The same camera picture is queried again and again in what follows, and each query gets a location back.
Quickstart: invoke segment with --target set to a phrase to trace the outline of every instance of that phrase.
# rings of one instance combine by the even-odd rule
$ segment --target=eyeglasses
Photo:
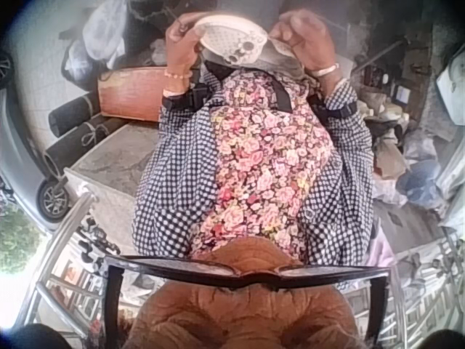
[[[370,314],[365,340],[376,344],[386,313],[389,268],[343,265],[292,265],[273,271],[241,273],[215,262],[164,257],[106,256],[103,266],[105,295],[103,322],[105,348],[116,348],[118,338],[118,303],[125,270],[189,284],[222,287],[231,290],[264,284],[272,291],[299,289],[348,281],[370,282]]]

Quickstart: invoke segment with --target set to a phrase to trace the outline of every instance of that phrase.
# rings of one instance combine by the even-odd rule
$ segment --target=bracelet
[[[171,74],[167,70],[165,70],[164,75],[170,79],[190,79],[193,75],[192,71],[189,71],[189,73],[185,75],[178,75],[178,74]]]
[[[329,68],[321,69],[320,71],[311,71],[310,73],[315,78],[320,78],[321,76],[328,75],[329,73],[334,72],[337,68],[339,68],[339,63],[336,63]]]
[[[186,92],[172,92],[172,91],[169,91],[167,89],[164,89],[163,90],[163,97],[166,97],[166,98],[176,97],[176,96],[183,95],[184,93],[186,93]]]

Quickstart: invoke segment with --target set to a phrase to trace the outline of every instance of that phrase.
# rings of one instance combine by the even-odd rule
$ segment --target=hand
[[[328,28],[308,10],[282,14],[270,36],[292,47],[297,59],[309,71],[319,71],[336,64],[336,53]]]
[[[186,13],[166,30],[167,71],[186,75],[198,59],[198,44],[203,35],[199,28],[192,28],[206,12]]]

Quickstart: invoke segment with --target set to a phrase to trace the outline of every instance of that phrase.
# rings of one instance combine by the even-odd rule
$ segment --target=wheel rim
[[[64,189],[53,194],[53,187],[47,188],[44,193],[44,208],[52,216],[58,216],[66,210],[66,192]]]
[[[5,56],[0,56],[0,81],[5,79],[12,69],[12,63]]]

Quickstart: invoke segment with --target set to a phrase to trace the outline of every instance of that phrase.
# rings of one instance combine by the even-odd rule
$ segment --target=wooden board
[[[165,84],[164,67],[130,68],[103,74],[98,83],[102,114],[158,121]]]

